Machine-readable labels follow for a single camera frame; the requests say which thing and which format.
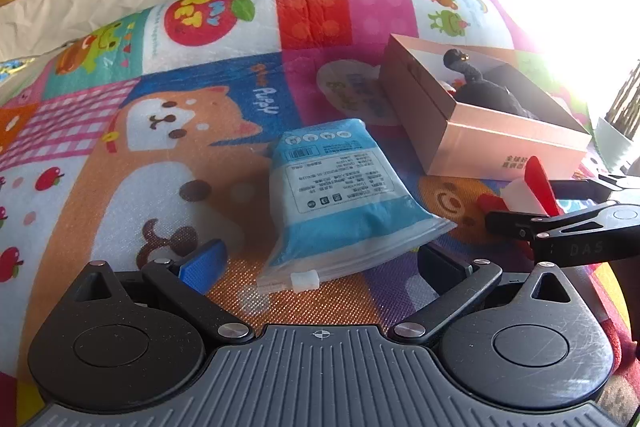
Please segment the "pink cardboard box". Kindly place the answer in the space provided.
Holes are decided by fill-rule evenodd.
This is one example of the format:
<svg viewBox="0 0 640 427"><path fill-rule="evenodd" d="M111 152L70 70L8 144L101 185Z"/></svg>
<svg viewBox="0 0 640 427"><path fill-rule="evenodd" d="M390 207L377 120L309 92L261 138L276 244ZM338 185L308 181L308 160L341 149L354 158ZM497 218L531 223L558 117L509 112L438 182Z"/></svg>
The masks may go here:
<svg viewBox="0 0 640 427"><path fill-rule="evenodd" d="M444 65L443 43L390 36L380 81L429 176L511 181L529 157L551 179L567 179L585 157L591 136L555 98L518 68L523 53L462 46L472 66L507 87L532 114L520 117L457 101L447 89L461 76Z"/></svg>

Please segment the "white plant pot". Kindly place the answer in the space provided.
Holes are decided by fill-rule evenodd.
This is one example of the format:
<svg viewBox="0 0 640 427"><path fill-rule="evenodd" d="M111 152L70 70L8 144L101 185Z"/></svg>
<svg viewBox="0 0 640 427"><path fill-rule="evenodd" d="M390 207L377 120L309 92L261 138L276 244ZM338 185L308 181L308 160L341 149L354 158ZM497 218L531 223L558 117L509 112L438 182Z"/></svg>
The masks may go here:
<svg viewBox="0 0 640 427"><path fill-rule="evenodd" d="M627 139L603 117L594 124L594 142L604 165L610 171L627 171L639 157L639 145Z"/></svg>

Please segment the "blue white wet wipes pack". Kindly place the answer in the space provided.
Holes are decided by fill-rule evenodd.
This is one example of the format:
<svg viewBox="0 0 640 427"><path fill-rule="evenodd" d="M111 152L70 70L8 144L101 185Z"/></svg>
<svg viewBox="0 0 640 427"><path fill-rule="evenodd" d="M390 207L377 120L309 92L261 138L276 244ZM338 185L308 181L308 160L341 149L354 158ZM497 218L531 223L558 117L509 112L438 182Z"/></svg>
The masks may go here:
<svg viewBox="0 0 640 427"><path fill-rule="evenodd" d="M284 132L270 153L278 239L256 280L262 294L314 291L455 227L418 203L360 119Z"/></svg>

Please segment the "black plush cat toy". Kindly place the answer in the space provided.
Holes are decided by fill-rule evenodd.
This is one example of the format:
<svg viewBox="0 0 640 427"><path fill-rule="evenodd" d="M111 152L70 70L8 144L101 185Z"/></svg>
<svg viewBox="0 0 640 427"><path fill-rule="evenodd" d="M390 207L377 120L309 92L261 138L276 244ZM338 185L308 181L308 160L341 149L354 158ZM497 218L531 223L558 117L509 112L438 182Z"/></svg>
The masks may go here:
<svg viewBox="0 0 640 427"><path fill-rule="evenodd" d="M538 120L507 87L485 79L480 70L469 62L468 54L459 49L449 49L442 57L442 62L446 69L464 77L464 85L454 92L457 102Z"/></svg>

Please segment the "colourful cartoon play mat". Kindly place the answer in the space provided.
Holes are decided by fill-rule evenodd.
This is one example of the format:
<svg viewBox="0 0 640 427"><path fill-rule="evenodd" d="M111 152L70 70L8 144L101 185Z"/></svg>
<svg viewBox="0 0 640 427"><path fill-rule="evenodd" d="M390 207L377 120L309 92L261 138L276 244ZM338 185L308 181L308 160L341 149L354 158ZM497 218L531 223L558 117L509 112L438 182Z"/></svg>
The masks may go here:
<svg viewBox="0 0 640 427"><path fill-rule="evenodd" d="M496 0L166 2L75 41L3 101L2 424L637 425L613 392L639 389L639 255L561 268L485 234L476 199L510 181L425 173L380 81L392 35L521 52L589 133ZM343 119L454 222L424 245L502 269L437 343L388 338L438 297L424 245L314 291L256 287L278 239L271 145ZM142 279L212 239L228 260L207 297L250 325L247 343L206 343Z"/></svg>

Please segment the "green potted plant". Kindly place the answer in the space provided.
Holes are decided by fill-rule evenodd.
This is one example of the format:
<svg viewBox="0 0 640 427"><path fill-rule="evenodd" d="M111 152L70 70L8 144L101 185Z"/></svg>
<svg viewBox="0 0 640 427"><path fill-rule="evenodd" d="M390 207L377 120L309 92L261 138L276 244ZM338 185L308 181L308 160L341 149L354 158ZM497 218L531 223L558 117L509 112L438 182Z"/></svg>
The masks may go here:
<svg viewBox="0 0 640 427"><path fill-rule="evenodd" d="M616 94L605 120L628 140L634 139L640 127L640 63Z"/></svg>

